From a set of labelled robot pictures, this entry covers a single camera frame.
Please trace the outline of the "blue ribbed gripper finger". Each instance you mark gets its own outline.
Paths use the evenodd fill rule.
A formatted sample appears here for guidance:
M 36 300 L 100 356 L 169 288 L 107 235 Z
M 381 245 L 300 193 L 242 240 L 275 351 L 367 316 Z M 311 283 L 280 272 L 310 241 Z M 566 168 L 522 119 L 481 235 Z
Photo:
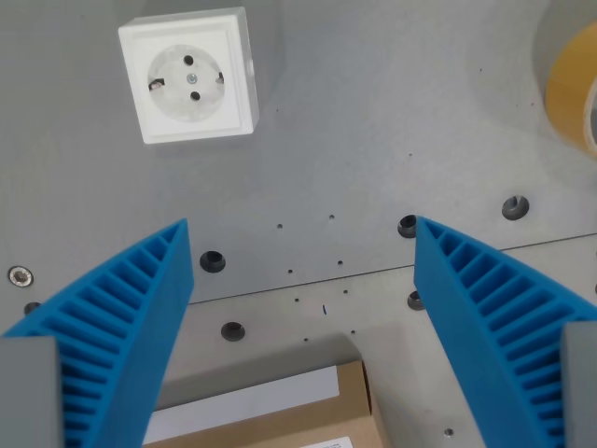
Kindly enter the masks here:
M 130 246 L 6 331 L 58 345 L 67 447 L 140 447 L 194 288 L 186 219 Z
M 562 330 L 595 322 L 595 305 L 425 217 L 414 284 L 484 444 L 563 447 Z

